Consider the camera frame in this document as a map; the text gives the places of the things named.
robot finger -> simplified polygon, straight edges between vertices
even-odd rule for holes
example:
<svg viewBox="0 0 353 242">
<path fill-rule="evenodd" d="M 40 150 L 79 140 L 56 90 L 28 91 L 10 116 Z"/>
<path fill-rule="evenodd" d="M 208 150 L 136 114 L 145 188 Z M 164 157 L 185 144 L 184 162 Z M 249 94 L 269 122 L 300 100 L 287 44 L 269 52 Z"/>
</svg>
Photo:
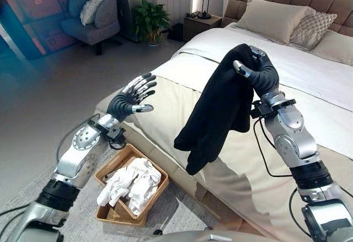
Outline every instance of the robot finger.
<svg viewBox="0 0 353 242">
<path fill-rule="evenodd" d="M 137 78 L 134 78 L 131 82 L 129 82 L 129 84 L 123 89 L 123 92 L 127 93 L 130 92 L 131 89 L 133 89 L 133 87 L 139 83 L 140 81 L 150 77 L 152 75 L 151 72 L 148 72 L 146 74 L 143 74 L 141 76 L 138 76 Z"/>
<path fill-rule="evenodd" d="M 137 91 L 138 89 L 140 89 L 140 87 L 142 87 L 142 86 L 145 85 L 146 83 L 151 82 L 151 81 L 153 81 L 153 80 L 155 80 L 155 79 L 156 79 L 156 76 L 155 76 L 155 75 L 151 75 L 151 76 L 149 76 L 148 78 L 145 78 L 145 79 L 139 81 L 138 83 L 136 83 L 136 84 L 133 86 L 134 91 Z"/>
<path fill-rule="evenodd" d="M 136 113 L 136 112 L 149 112 L 149 111 L 153 111 L 153 106 L 150 104 L 142 104 L 142 105 L 134 105 L 132 107 L 132 112 Z"/>
<path fill-rule="evenodd" d="M 138 99 L 137 99 L 137 103 L 138 103 L 138 104 L 141 103 L 143 100 L 145 100 L 145 98 L 147 98 L 148 96 L 153 95 L 154 93 L 156 93 L 155 90 L 150 90 L 150 91 L 148 91 L 148 92 L 146 92 L 146 93 L 140 95 L 140 96 L 138 97 Z"/>
<path fill-rule="evenodd" d="M 136 97 L 141 96 L 142 93 L 144 93 L 147 89 L 150 89 L 151 87 L 154 87 L 157 85 L 157 82 L 153 81 L 153 82 L 149 82 L 146 85 L 143 85 L 142 87 L 140 87 L 140 89 L 138 89 L 136 91 Z"/>
</svg>

black sweater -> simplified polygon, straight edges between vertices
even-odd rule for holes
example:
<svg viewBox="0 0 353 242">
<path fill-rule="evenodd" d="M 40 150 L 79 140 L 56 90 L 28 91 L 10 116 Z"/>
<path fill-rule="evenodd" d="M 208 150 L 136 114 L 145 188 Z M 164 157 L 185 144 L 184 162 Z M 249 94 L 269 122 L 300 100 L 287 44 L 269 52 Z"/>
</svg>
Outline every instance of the black sweater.
<svg viewBox="0 0 353 242">
<path fill-rule="evenodd" d="M 244 133 L 250 128 L 254 92 L 248 80 L 233 68 L 234 60 L 256 70 L 248 45 L 241 44 L 230 50 L 208 80 L 186 125 L 174 140 L 174 148 L 191 151 L 186 167 L 190 175 L 218 157 L 229 130 Z"/>
</svg>

armchair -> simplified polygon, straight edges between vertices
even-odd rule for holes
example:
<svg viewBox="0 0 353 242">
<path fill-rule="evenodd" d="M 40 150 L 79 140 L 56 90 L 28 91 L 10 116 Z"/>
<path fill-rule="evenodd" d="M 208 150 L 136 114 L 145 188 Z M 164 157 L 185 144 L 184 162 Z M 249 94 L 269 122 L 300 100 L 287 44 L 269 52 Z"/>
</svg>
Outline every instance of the armchair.
<svg viewBox="0 0 353 242">
<path fill-rule="evenodd" d="M 106 40 L 120 31 L 117 19 L 117 1 L 103 0 L 95 12 L 94 23 L 83 26 L 79 18 L 80 12 L 88 0 L 69 0 L 68 10 L 70 18 L 61 22 L 62 29 L 68 35 L 95 45 L 97 55 L 103 53 L 103 40 Z"/>
</svg>

green plant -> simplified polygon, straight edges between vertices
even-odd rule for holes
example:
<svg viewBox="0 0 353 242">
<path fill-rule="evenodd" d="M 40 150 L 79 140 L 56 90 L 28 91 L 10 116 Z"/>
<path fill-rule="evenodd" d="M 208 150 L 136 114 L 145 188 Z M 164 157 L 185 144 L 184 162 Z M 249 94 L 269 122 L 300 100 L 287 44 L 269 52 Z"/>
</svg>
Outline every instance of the green plant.
<svg viewBox="0 0 353 242">
<path fill-rule="evenodd" d="M 169 14 L 162 4 L 142 0 L 141 6 L 133 7 L 134 33 L 141 41 L 156 44 L 161 39 L 161 28 L 169 27 Z"/>
</svg>

floor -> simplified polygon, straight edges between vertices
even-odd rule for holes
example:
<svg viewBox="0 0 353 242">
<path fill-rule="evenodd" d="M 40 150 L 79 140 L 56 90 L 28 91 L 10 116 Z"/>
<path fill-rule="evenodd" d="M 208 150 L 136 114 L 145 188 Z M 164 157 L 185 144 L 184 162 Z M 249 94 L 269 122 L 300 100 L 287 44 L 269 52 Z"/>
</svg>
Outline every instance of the floor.
<svg viewBox="0 0 353 242">
<path fill-rule="evenodd" d="M 107 150 L 102 155 L 98 167 L 108 162 L 115 153 L 115 150 Z M 41 176 L 21 190 L 7 204 L 0 205 L 0 212 L 6 208 L 23 205 L 35 199 L 36 195 L 47 183 L 52 169 L 48 168 L 45 172 L 41 173 Z M 172 182 L 163 191 L 151 210 L 149 210 L 144 227 L 103 223 L 96 220 L 95 217 L 97 212 L 96 198 L 102 188 L 91 177 L 81 190 L 74 206 L 70 210 L 66 224 L 60 228 L 60 232 L 64 235 L 66 242 L 138 242 L 145 236 L 153 234 L 153 231 L 156 229 L 161 229 L 164 234 L 188 230 L 204 230 L 206 227 L 213 227 L 216 230 L 224 229 L 212 214 Z M 3 216 L 0 222 L 0 230 L 18 213 L 19 211 Z M 18 219 L 10 224 L 4 232 L 4 238 L 8 237 L 17 222 Z"/>
<path fill-rule="evenodd" d="M 74 45 L 27 61 L 4 38 L 11 49 L 0 52 L 0 204 L 54 163 L 63 135 L 89 117 L 101 99 L 183 45 L 165 38 L 150 49 L 119 39 L 123 45 L 107 43 L 102 56 L 90 46 Z"/>
</svg>

